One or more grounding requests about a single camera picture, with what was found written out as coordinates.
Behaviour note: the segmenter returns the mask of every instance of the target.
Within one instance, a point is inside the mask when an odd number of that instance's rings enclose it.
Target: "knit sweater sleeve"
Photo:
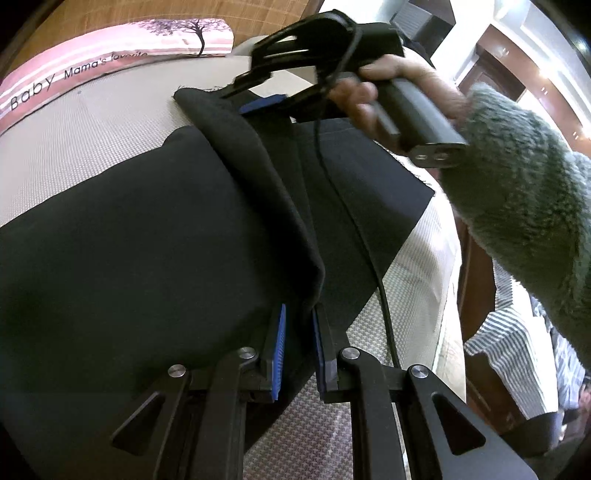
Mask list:
[[[440,182],[476,241],[591,367],[591,160],[491,88],[470,93],[470,147]]]

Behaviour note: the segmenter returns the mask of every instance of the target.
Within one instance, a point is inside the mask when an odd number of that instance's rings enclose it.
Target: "pink packaging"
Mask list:
[[[234,34],[224,20],[144,20],[65,41],[11,72],[0,83],[0,135],[82,83],[118,70],[179,56],[224,56]]]

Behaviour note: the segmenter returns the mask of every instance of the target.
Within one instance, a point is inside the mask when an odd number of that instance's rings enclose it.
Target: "tree illustration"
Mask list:
[[[137,22],[137,25],[149,32],[162,36],[172,35],[176,31],[195,33],[201,41],[201,50],[197,57],[202,55],[203,49],[205,48],[205,40],[203,39],[204,31],[230,30],[227,23],[220,18],[188,18],[186,20],[153,19]]]

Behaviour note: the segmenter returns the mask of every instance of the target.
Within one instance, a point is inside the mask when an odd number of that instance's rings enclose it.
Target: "metal screw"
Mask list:
[[[359,358],[359,350],[352,346],[343,348],[343,351],[340,354],[343,355],[343,358],[347,358],[348,360],[355,360],[356,358]]]
[[[256,350],[251,346],[243,346],[238,349],[238,356],[244,360],[249,360],[256,355]]]
[[[410,369],[414,377],[425,378],[429,374],[429,370],[424,365],[415,365]]]
[[[187,373],[187,369],[181,364],[173,365],[168,369],[168,374],[173,378],[182,377],[185,373]]]

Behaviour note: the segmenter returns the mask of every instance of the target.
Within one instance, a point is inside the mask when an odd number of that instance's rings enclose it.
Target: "black cord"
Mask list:
[[[351,40],[351,43],[347,47],[345,54],[340,59],[340,62],[337,65],[337,67],[335,68],[334,72],[327,78],[326,82],[324,83],[324,85],[322,85],[322,87],[320,89],[321,94],[322,94],[322,99],[320,101],[318,117],[314,121],[314,149],[316,151],[316,156],[318,157],[318,162],[320,163],[320,166],[322,167],[322,170],[324,171],[324,175],[326,176],[327,180],[329,181],[332,189],[335,191],[341,204],[345,208],[347,215],[349,216],[349,218],[351,218],[351,221],[353,222],[353,225],[355,227],[355,231],[359,235],[359,239],[361,240],[361,243],[363,244],[365,254],[368,257],[373,274],[375,276],[376,281],[378,282],[379,301],[380,301],[380,305],[382,307],[382,315],[384,317],[384,327],[386,329],[386,342],[388,344],[388,349],[390,350],[390,355],[392,356],[392,364],[396,368],[401,368],[400,367],[400,359],[398,358],[398,351],[396,350],[396,341],[394,340],[394,330],[392,328],[392,319],[390,317],[390,308],[388,307],[388,299],[386,298],[386,290],[384,289],[384,283],[382,282],[382,276],[380,275],[380,273],[378,271],[376,261],[374,259],[374,256],[371,254],[371,251],[369,249],[369,244],[367,242],[367,239],[365,238],[365,235],[363,234],[363,231],[361,230],[361,227],[359,226],[359,222],[356,220],[355,216],[353,215],[353,212],[351,211],[351,209],[347,205],[347,202],[345,201],[343,196],[340,194],[339,189],[336,187],[333,179],[331,178],[331,176],[329,174],[328,168],[326,167],[326,163],[324,162],[324,157],[322,156],[322,151],[320,148],[320,121],[322,120],[322,117],[324,116],[324,112],[326,110],[326,102],[328,101],[328,94],[329,94],[331,88],[333,88],[335,86],[336,79],[338,78],[338,76],[341,73],[343,73],[343,70],[345,69],[349,60],[353,56],[353,53],[355,52],[355,49],[357,48],[357,46],[359,45],[359,41],[361,40],[362,32],[361,32],[361,28],[358,26],[358,24],[353,22],[351,27],[353,28],[353,39]]]

